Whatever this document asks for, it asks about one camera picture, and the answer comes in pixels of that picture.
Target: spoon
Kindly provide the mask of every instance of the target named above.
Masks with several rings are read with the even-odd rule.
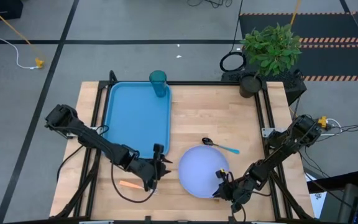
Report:
[[[220,148],[225,149],[227,151],[231,151],[231,152],[233,152],[235,154],[240,154],[240,151],[238,151],[237,149],[231,149],[229,147],[224,147],[224,146],[220,146],[218,144],[214,144],[214,142],[212,142],[212,139],[210,139],[210,138],[203,138],[203,143],[204,143],[204,145],[207,145],[207,146],[217,146],[217,147],[220,147]]]

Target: blue plastic tray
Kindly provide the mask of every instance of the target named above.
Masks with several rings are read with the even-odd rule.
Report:
[[[150,82],[119,82],[110,91],[104,137],[140,152],[140,157],[153,158],[155,143],[169,151],[171,128],[171,88],[159,98]]]

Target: potted plant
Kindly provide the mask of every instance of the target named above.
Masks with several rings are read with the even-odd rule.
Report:
[[[253,30],[246,34],[241,43],[250,64],[257,66],[257,71],[242,75],[240,78],[240,94],[251,97],[258,92],[263,81],[280,81],[284,85],[296,85],[296,77],[300,72],[290,73],[290,69],[298,61],[301,54],[298,36],[293,36],[291,25],[268,26],[261,32]]]

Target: wooden table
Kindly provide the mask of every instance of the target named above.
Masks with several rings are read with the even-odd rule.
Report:
[[[76,110],[78,117],[86,125],[90,125],[91,122],[97,86],[98,82],[83,82],[81,86]],[[93,220],[144,220],[146,215],[150,215],[152,220],[227,221],[227,217],[231,215],[230,202],[196,198],[183,189],[178,180],[177,165],[189,148],[202,144],[203,137],[240,150],[239,155],[221,150],[234,177],[242,176],[251,163],[264,158],[255,100],[241,97],[238,86],[173,85],[171,88],[171,143],[167,159],[173,164],[167,166],[172,172],[158,182],[158,194],[153,195],[149,201],[141,204],[130,203],[120,198],[114,190],[111,183],[111,163],[102,157],[91,217]],[[282,83],[268,83],[268,92],[276,127],[287,128],[291,124],[291,116]],[[267,122],[262,95],[260,98]],[[102,116],[102,110],[99,111],[98,125]],[[78,146],[76,139],[69,140],[65,157]],[[85,150],[82,150],[63,167],[51,215],[56,215],[78,188],[84,154]],[[314,216],[300,156],[294,154],[289,157],[283,163],[283,168],[288,189],[305,211]],[[119,169],[114,169],[114,178],[116,183],[125,180],[142,185],[134,174]],[[122,194],[134,200],[141,200],[149,194],[144,190],[117,186]],[[269,185],[266,184],[261,192],[268,194]],[[279,190],[277,192],[281,216],[285,217],[282,195]],[[84,205],[87,198],[88,192],[85,192],[81,214],[85,214]],[[244,208],[247,212],[247,221],[274,220],[271,197],[253,194]],[[235,216],[242,220],[242,212],[236,213]]]

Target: black metal frame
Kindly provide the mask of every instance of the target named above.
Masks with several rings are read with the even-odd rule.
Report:
[[[102,115],[102,121],[101,124],[104,124],[104,120],[106,117],[106,111],[107,111],[107,103],[109,100],[109,94],[110,94],[110,90],[112,88],[112,86],[114,86],[115,84],[119,83],[119,81],[117,81],[117,78],[114,74],[114,72],[110,71],[110,80],[108,81],[99,81],[98,84],[98,92],[96,94],[96,101],[94,104],[94,109],[93,109],[93,116],[92,116],[92,120],[91,120],[91,125],[95,126],[96,122],[97,122],[97,117],[99,114],[99,107],[100,107],[100,102],[101,102],[101,96],[103,93],[103,90],[105,88],[107,88],[107,92],[106,92],[106,99],[104,102],[104,108],[103,108],[103,115]],[[211,82],[188,82],[188,81],[169,81],[167,82],[169,85],[230,85],[230,86],[236,86],[239,85],[238,83],[233,83],[233,82],[222,82],[222,81],[211,81]],[[268,116],[268,122],[269,122],[269,126],[271,128],[274,128],[274,120],[273,120],[273,113],[272,113],[272,108],[270,105],[270,99],[269,99],[269,93],[267,92],[267,86],[264,85],[264,89],[263,89],[263,94],[264,94],[264,100],[265,100],[265,104],[266,104],[266,110],[267,110],[267,116]],[[264,117],[263,117],[263,112],[262,112],[262,107],[260,104],[260,97],[259,94],[255,94],[255,104],[256,104],[256,108],[257,108],[257,114],[258,114],[258,120],[259,120],[259,128],[260,128],[260,136],[262,138],[262,144],[264,147],[264,154],[265,157],[269,156],[269,149],[265,143],[265,139],[263,137],[262,134],[262,128],[265,127],[265,123],[264,123]],[[91,158],[91,151],[92,149],[86,149],[86,155],[84,158],[84,163],[83,163],[83,167],[82,167],[82,171],[81,171],[81,180],[80,180],[80,184],[79,186],[81,186],[86,177],[87,177],[87,173],[88,173],[88,168],[89,168],[89,164],[90,164],[90,158]],[[99,160],[101,157],[101,153],[100,151],[96,151],[96,154],[94,155],[94,162],[96,163],[96,167],[99,167]],[[86,203],[86,213],[85,216],[80,216],[80,210],[81,210],[81,199],[82,197],[80,197],[79,201],[77,202],[77,204],[75,205],[75,211],[73,213],[73,217],[70,218],[52,218],[49,220],[38,220],[38,221],[31,221],[31,222],[20,222],[20,223],[28,223],[28,224],[39,224],[39,223],[73,223],[74,222],[78,222],[78,221],[90,221],[90,217],[91,217],[91,212],[92,212],[92,207],[93,207],[93,200],[94,200],[94,193],[96,190],[96,183],[97,183],[97,178],[98,178],[98,169],[96,169],[96,173],[93,174],[92,176],[92,181],[90,182],[90,188],[89,188],[89,197],[88,197],[88,201]],[[286,181],[285,181],[285,176],[283,173],[283,169],[282,166],[279,166],[278,168],[278,173],[279,173],[279,180],[281,183],[286,185]],[[282,218],[280,215],[280,206],[278,203],[278,198],[277,198],[277,191],[275,188],[275,184],[274,181],[271,177],[269,177],[269,186],[271,189],[271,193],[272,193],[272,204],[273,204],[273,212],[274,212],[274,217],[275,217],[275,221],[279,222],[279,221],[286,221],[287,223],[312,223],[311,221],[308,220],[294,220],[292,217],[292,211],[291,211],[291,207],[289,206],[289,203],[287,201],[287,199],[284,197],[284,203],[285,203],[285,212],[287,217],[286,218]],[[180,221],[151,221],[151,217],[150,216],[146,216],[145,220],[114,220],[114,223],[125,223],[125,224],[130,224],[130,223],[161,223],[161,224],[168,224],[168,223],[180,223]],[[234,223],[234,219],[233,217],[228,217],[228,221],[227,222],[194,222],[194,221],[188,221],[187,223],[196,223],[196,224],[204,224],[204,223],[214,223],[214,224],[223,224],[223,223]]]

